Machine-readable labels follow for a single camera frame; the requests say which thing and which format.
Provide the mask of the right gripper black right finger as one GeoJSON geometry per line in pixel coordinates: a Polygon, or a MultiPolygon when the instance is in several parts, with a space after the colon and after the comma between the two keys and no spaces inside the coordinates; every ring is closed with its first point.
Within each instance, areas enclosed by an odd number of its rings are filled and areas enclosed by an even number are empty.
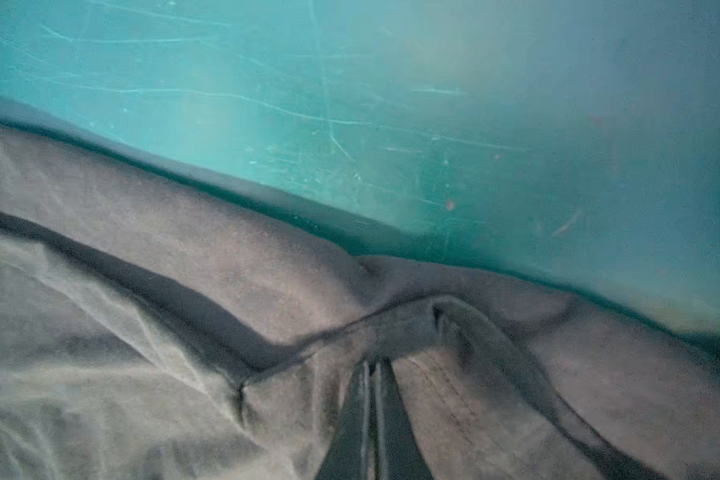
{"type": "Polygon", "coordinates": [[[398,383],[388,359],[375,365],[376,478],[428,479],[433,475],[416,442],[398,383]]]}

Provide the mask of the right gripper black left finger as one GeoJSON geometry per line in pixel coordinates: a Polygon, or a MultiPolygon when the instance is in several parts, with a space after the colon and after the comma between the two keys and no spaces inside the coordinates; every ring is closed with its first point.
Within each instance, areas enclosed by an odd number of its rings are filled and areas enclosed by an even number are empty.
{"type": "Polygon", "coordinates": [[[318,480],[366,480],[369,477],[373,393],[367,361],[353,369],[334,437],[315,476],[318,480]]]}

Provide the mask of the black t shirt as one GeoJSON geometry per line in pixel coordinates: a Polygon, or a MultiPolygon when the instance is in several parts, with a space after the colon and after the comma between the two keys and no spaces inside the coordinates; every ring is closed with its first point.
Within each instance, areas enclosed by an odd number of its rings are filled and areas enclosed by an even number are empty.
{"type": "Polygon", "coordinates": [[[376,478],[381,359],[433,479],[720,479],[720,355],[314,209],[0,97],[0,479],[316,479],[361,361],[376,478]]]}

